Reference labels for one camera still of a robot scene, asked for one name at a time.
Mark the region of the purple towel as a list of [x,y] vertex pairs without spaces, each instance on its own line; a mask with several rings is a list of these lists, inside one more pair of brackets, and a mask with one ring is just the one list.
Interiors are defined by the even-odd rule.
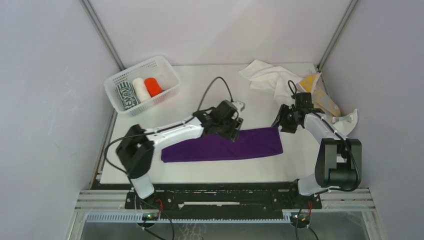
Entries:
[[234,161],[271,157],[284,152],[275,127],[246,129],[232,142],[217,134],[189,139],[164,148],[164,163]]

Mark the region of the orange towel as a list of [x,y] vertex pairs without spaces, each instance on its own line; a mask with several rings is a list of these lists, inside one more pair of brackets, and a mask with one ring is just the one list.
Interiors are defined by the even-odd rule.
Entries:
[[163,92],[162,87],[154,77],[149,77],[144,80],[144,85],[151,97],[155,97]]

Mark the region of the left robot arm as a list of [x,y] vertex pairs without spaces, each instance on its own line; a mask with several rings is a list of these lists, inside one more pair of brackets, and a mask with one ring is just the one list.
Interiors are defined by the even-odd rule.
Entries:
[[235,142],[244,121],[240,116],[244,109],[242,101],[223,100],[216,107],[198,109],[186,119],[169,125],[143,129],[135,124],[125,136],[105,147],[104,160],[124,173],[137,195],[138,204],[149,209],[157,200],[148,175],[154,155],[180,142],[210,135]]

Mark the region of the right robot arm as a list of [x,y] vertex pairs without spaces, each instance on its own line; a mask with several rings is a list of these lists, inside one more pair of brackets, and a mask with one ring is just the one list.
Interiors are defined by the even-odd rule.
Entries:
[[331,190],[356,190],[361,183],[361,142],[340,133],[324,112],[314,107],[311,93],[295,93],[292,97],[294,104],[280,106],[272,127],[294,134],[301,126],[319,143],[319,151],[313,174],[297,180],[297,189],[289,194],[289,203],[302,208],[309,196]]

